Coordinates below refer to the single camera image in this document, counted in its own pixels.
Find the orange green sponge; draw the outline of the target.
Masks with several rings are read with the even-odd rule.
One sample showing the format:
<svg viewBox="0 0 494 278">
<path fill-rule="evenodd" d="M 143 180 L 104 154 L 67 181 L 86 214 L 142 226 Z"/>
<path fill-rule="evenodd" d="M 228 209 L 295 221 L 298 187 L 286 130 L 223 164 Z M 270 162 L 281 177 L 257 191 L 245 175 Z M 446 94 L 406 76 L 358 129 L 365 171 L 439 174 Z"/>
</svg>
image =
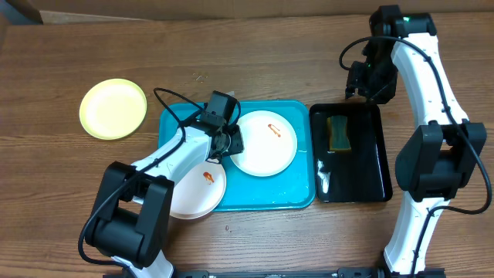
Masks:
<svg viewBox="0 0 494 278">
<path fill-rule="evenodd" d="M 327 133 L 330 151 L 350 151 L 350 141 L 347 135 L 347 117 L 334 115 L 327 119 Z"/>
</svg>

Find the yellow plate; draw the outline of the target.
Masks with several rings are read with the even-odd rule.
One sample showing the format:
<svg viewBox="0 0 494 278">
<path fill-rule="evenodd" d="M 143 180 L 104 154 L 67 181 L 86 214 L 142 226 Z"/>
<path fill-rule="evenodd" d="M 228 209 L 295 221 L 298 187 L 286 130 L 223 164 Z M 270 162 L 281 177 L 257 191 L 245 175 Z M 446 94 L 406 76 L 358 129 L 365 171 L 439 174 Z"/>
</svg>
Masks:
<svg viewBox="0 0 494 278">
<path fill-rule="evenodd" d="M 147 98 L 134 82 L 104 80 L 93 86 L 80 104 L 80 123 L 89 135 L 116 140 L 132 134 L 144 121 Z"/>
</svg>

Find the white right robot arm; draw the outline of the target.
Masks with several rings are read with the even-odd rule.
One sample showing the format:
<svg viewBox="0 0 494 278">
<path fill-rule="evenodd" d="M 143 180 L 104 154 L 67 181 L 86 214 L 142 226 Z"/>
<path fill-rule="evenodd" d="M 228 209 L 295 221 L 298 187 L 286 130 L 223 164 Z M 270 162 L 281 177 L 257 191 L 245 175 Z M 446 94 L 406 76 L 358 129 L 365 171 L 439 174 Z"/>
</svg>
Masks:
<svg viewBox="0 0 494 278">
<path fill-rule="evenodd" d="M 487 139 L 482 123 L 470 121 L 450 87 L 438 50 L 437 29 L 428 13 L 404 15 L 396 5 L 381 6 L 369 18 L 365 61 L 347 67 L 345 97 L 385 104 L 402 79 L 415 132 L 395 162 L 403 191 L 379 277 L 443 277 L 429 269 L 425 255 L 444 211 L 483 213 L 492 185 L 479 155 Z"/>
</svg>

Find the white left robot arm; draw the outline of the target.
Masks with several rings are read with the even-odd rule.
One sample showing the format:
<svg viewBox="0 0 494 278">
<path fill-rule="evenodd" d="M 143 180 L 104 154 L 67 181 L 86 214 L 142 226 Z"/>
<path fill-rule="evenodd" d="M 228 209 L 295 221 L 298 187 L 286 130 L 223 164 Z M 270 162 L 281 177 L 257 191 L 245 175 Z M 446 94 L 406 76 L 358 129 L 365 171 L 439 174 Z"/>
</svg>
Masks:
<svg viewBox="0 0 494 278">
<path fill-rule="evenodd" d="M 243 149 L 237 123 L 225 115 L 195 112 L 148 157 L 107 167 L 90 217 L 78 241 L 82 259 L 119 266 L 124 277 L 171 277 L 174 267 L 161 250 L 175 185 L 195 166 Z M 106 259 L 89 258 L 88 244 Z"/>
</svg>

